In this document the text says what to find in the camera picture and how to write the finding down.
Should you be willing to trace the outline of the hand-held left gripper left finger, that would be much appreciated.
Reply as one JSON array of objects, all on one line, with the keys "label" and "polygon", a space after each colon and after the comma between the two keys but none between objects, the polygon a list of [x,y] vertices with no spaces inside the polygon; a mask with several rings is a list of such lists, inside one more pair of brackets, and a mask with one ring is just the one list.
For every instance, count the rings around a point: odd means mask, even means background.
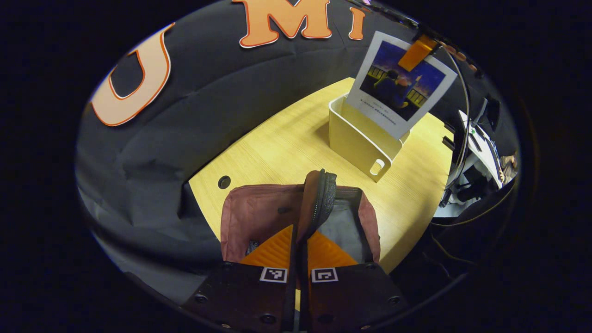
[{"label": "hand-held left gripper left finger", "polygon": [[294,226],[240,261],[225,261],[184,302],[183,311],[229,333],[287,333],[294,327]]}]

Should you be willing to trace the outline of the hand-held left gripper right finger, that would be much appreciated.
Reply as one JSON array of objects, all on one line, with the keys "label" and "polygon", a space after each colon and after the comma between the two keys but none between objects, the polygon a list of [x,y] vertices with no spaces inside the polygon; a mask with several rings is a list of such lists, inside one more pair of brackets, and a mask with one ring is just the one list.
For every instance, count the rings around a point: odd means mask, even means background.
[{"label": "hand-held left gripper right finger", "polygon": [[302,327],[309,333],[367,333],[408,310],[408,301],[374,261],[358,263],[314,232],[305,243]]}]

